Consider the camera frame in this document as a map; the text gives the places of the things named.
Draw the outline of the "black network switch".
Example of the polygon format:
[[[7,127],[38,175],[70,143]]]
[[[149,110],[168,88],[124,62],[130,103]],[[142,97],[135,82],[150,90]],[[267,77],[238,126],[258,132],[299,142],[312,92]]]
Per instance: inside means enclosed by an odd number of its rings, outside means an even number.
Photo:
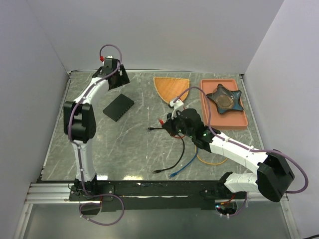
[[[103,114],[117,122],[133,105],[133,100],[120,94],[103,109]]]

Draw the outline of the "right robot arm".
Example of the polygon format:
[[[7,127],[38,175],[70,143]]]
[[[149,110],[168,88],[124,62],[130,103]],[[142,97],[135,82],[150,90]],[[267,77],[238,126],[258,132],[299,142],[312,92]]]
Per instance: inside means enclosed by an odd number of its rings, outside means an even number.
[[[224,174],[218,186],[222,198],[238,192],[257,192],[272,202],[279,202],[295,178],[279,151],[260,152],[228,137],[205,125],[195,109],[177,111],[174,117],[169,113],[161,126],[172,136],[179,133],[188,136],[197,148],[224,156],[250,170],[250,173]]]

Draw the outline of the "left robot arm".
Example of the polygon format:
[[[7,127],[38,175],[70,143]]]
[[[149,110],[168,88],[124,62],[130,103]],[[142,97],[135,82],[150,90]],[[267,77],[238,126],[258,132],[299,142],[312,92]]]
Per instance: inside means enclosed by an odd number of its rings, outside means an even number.
[[[97,128],[94,105],[107,91],[129,82],[122,61],[106,57],[84,91],[63,105],[64,133],[73,147],[76,161],[74,191],[87,200],[94,200],[99,194],[92,159],[92,139]]]

